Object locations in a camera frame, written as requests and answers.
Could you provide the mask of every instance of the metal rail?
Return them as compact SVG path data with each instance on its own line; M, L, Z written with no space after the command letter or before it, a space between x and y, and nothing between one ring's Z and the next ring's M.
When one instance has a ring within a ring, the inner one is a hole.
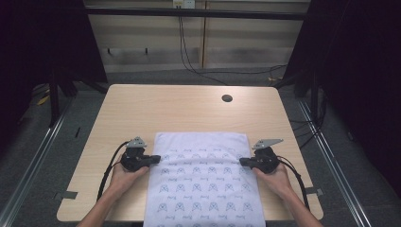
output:
M354 216L355 221L357 222L357 226L360 227L371 227L371 223L368 220L368 217L365 214L365 211L360 203L357 195L354 193L351 185L348 183L345 178L344 173L336 160L336 156L334 155L331 148L328 146L327 141L325 140L323 134L318 131L313 124L309 107L307 106L304 100L299 102L301 110L304 114L304 117L309 122L309 127L312 130L316 143L318 143L319 148L321 149L324 160L327 162L327 165L333 174L334 179L336 180L337 185L340 188L342 196L344 197L352 215Z
M330 15L310 14L300 12L270 12L270 11L239 11L216 9L158 9L158 8L119 8L86 6L85 8L55 8L37 7L45 13L78 13L94 15L127 15L127 16L174 16L174 17L210 17L210 18L242 18L266 20L321 20Z
M70 97L66 107L61 113L59 120L56 121L52 128L48 129L46 136L44 137L41 145L36 151L36 154L30 162L30 165L27 168L23 178L18 183L17 188L14 190L12 195L9 197L9 200L7 201L5 207L0 214L1 227L9 227L15 220L15 217L17 216L17 213L20 210L21 205L26 198L26 195L30 187L32 186L33 181L35 180L35 177L38 174L48 151L50 150L50 147L53 144L54 139L56 138L56 135L59 133L61 125L72 102L73 98Z

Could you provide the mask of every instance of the cable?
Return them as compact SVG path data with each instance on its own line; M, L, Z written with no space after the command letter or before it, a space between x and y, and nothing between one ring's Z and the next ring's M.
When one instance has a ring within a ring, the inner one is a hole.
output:
M185 37L184 37L184 35L183 35L183 18L182 18L182 17L179 17L178 20L179 20L179 24L180 24L180 52L181 52L181 60L183 61L183 66L184 66L189 72L191 72L191 73L195 73L195 74L197 74L198 76L201 76L201 77L203 77L203 78L207 78L207 79L214 80L214 81L216 81L216 82L218 82L218 83L221 83L221 84L224 84L224 85L227 86L227 85L228 85L227 83L225 83L225 82L223 82L223 81L221 81L221 80L218 80L218 79L206 77L205 75L203 75L203 74L197 72L197 71L194 69L194 67L193 67L192 64L191 64L191 61L189 60L188 52L186 51ZM189 66L191 67L191 69L189 69L188 66L186 66L185 61L183 60L183 47L184 47L186 59L187 59L187 61L188 61L188 63L189 63Z
M272 78L272 74L271 72L278 70L280 68L286 67L287 64L282 64L282 65L274 65L273 67L271 67L269 70L266 71L259 71L259 72L234 72L234 71L209 71L209 72L199 72L197 71L191 64L191 61L189 60L189 56L186 50L186 42L185 42L185 37L183 34L183 18L179 17L179 24L180 24L180 50L181 50L181 60L183 62L183 66L186 68L186 70L188 70L191 73L195 73L198 76L204 77L204 78L208 78L208 79L212 79L216 82L222 83L224 85L228 85L227 83L218 80L218 79L214 79L214 78L210 78L210 77L206 77L205 74L239 74L239 75L257 75L257 74L266 74L269 73L270 77ZM186 65L185 60L183 59L183 51L185 53L186 56L186 60L189 64L189 67Z
M281 158L281 159L286 160L293 168L295 168L295 166L287 158L285 158L283 156L279 156L279 155L277 155L277 158Z
M303 198L304 198L305 207L306 207L308 210L310 210L310 208L309 208L309 202L308 202L308 200L307 200L305 185L304 185L304 182L303 182L302 179L301 179L301 175L297 172L297 170L295 170L295 168L294 168L292 165L289 165L288 163L286 163L286 162L284 162L284 161L281 161L281 160L279 160L279 161L280 161L280 163L284 164L284 165L287 166L289 169L291 169L291 171L294 173L294 175L295 175L295 177L297 178L298 183L299 183L299 185L300 185L300 187L301 187L301 191L302 191L302 196L303 196Z
M104 185L106 184L106 181L107 181L107 178L109 177L110 171L112 171L112 168L114 167L114 165L117 164L117 163L115 163L113 165L115 156L117 155L118 151L121 150L121 148L124 147L125 145L127 145L128 143L129 143L129 141L126 141L126 142L122 143L118 147L118 149L115 151L115 153L113 155L113 158L109 163L109 166L107 166L106 171L104 172L103 179L101 180L99 191L97 192L97 199L96 199L97 201L100 199L100 197L103 194Z
M305 127L307 125L307 122L305 122L304 124L302 124L301 126L299 126L298 128L292 129L293 131L297 131L303 127Z

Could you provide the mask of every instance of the tabletop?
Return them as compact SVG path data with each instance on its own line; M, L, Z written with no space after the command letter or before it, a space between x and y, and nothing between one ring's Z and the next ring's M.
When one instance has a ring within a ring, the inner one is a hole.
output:
M153 150L160 131L230 131L245 133L252 146L260 139L283 139L274 145L277 155L286 157L302 175L305 187L312 187L286 111L274 88L199 85L133 85L110 87L84 147L67 191L78 192L64 199L57 217L80 221L96 203L103 173L113 153L124 141L140 136L146 154ZM289 172L294 190L302 193ZM282 201L262 182L258 183L266 220L292 219ZM116 203L107 220L143 221L148 173ZM323 210L316 194L309 194L311 212L317 219Z

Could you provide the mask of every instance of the folded cloth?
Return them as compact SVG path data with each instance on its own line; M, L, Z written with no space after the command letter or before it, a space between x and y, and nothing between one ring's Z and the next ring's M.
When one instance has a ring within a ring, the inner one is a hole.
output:
M144 226L265 226L245 134L159 132L153 154Z

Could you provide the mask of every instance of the dark floor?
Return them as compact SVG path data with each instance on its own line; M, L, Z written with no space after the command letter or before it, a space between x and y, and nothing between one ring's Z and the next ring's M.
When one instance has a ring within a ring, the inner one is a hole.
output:
M270 85L269 74L211 74L207 76L224 81L228 85ZM108 77L110 84L221 85L214 80L191 74L185 70L119 73L109 74ZM56 214L60 202L54 200L54 195L66 190L104 98L104 95L86 85L78 83L77 86L78 95L73 100L63 125L45 157L44 163L13 222L13 226L76 225L76 223L57 221ZM279 94L288 118L290 120L305 120L298 104L299 99L293 95L292 86L280 89ZM36 101L40 96L33 97L29 110L18 126L18 132L15 133L13 140L9 143L7 155L0 161L0 209L4 208L46 134L50 119L50 106L48 101L42 106L37 106ZM65 106L66 100L66 97L61 96L61 106ZM299 145L312 135L307 124L292 122L291 125ZM360 145L348 138L347 127L342 124L330 104L327 106L322 131L372 226L401 226L401 202L399 198L368 162ZM324 193L319 197L324 211L322 219L324 226L357 226L317 143L311 140L301 149L301 152L314 186L321 188ZM267 224L269 226L296 226L293 221L268 221ZM106 223L105 226L131 226L131 224Z

